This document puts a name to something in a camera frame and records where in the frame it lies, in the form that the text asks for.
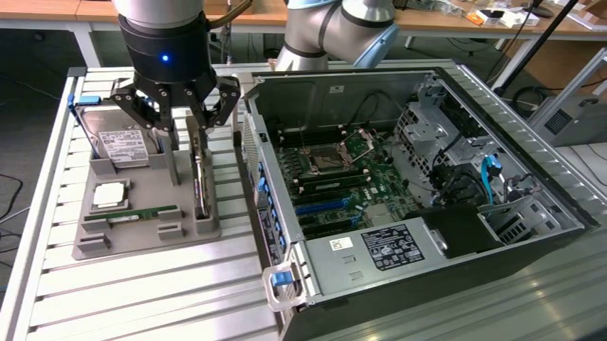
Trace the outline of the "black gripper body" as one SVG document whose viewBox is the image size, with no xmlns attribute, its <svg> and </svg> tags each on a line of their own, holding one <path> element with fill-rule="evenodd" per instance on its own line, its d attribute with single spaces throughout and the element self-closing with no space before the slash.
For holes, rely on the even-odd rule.
<svg viewBox="0 0 607 341">
<path fill-rule="evenodd" d="M 207 23 L 203 13 L 173 28 L 146 27 L 119 16 L 137 85 L 218 84 L 210 61 Z"/>
</svg>

